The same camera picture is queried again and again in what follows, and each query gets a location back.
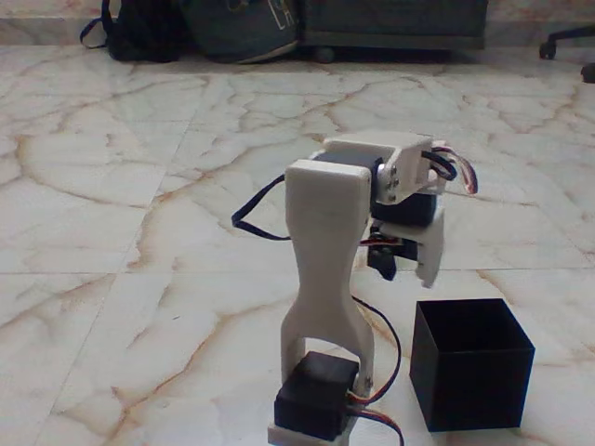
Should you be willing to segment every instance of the black box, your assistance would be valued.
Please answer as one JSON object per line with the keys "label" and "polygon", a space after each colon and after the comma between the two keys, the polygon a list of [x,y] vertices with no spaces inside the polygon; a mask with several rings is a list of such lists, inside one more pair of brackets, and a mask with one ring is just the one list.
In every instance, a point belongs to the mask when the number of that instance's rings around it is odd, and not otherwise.
{"label": "black box", "polygon": [[275,425],[333,441],[347,425],[347,392],[359,364],[309,352],[284,382],[275,400]]}
{"label": "black box", "polygon": [[518,427],[534,355],[502,299],[417,302],[410,376],[428,430]]}

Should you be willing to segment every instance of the marble floor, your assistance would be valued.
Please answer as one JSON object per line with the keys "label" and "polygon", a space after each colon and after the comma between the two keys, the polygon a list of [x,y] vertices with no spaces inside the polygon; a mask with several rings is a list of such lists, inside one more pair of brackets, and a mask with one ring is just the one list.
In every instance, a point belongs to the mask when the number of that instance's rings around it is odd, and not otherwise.
{"label": "marble floor", "polygon": [[[279,386],[292,247],[231,227],[256,190],[338,132],[433,134],[481,191],[450,187],[432,290],[405,266],[352,288],[384,309],[404,370],[378,408],[410,446],[595,438],[592,49],[449,64],[126,65],[80,47],[0,49],[0,444],[262,446]],[[254,221],[283,233],[283,188]],[[503,297],[536,346],[521,429],[431,435],[407,376],[419,299]],[[394,345],[377,332],[377,381]],[[353,446],[394,445],[362,421]]]}

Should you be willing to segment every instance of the black backpack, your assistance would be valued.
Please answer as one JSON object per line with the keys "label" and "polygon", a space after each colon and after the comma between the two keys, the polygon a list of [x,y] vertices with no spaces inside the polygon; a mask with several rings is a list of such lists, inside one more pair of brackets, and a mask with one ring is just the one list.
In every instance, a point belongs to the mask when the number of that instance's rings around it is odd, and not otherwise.
{"label": "black backpack", "polygon": [[85,38],[101,22],[105,43],[88,48],[107,47],[113,59],[147,60],[166,63],[178,60],[188,39],[188,29],[172,0],[122,0],[117,20],[110,13],[110,0],[102,0],[101,17],[82,30]]}

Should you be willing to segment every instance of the backpack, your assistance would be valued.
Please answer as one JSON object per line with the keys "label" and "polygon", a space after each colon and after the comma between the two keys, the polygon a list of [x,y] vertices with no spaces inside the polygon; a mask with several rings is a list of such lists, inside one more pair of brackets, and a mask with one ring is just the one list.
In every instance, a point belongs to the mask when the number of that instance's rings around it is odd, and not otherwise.
{"label": "backpack", "polygon": [[[99,22],[106,33],[105,43],[85,45],[85,38]],[[102,0],[101,17],[87,24],[80,41],[90,49],[107,47],[116,60],[166,63],[179,59],[187,32],[172,0],[122,0],[117,20],[112,18],[110,0]]]}
{"label": "backpack", "polygon": [[298,45],[297,0],[177,0],[194,43],[209,59],[250,63]]}

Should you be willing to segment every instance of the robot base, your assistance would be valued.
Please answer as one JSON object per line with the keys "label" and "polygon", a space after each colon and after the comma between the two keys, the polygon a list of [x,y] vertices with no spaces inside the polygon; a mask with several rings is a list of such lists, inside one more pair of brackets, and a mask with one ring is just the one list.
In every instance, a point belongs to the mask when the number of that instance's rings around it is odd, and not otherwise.
{"label": "robot base", "polygon": [[274,446],[349,446],[350,433],[356,419],[352,418],[343,433],[334,441],[317,439],[293,430],[283,429],[275,424],[269,426],[269,444]]}

